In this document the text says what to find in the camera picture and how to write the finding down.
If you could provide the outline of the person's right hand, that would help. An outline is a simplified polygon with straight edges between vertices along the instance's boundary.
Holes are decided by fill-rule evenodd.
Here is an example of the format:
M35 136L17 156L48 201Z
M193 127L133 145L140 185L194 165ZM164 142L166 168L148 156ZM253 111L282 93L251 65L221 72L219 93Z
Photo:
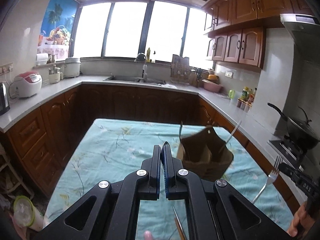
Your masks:
M294 214L293 220L287 230L287 233L291 237L304 237L316 221L307 213L305 209L306 204L307 202L304 202Z

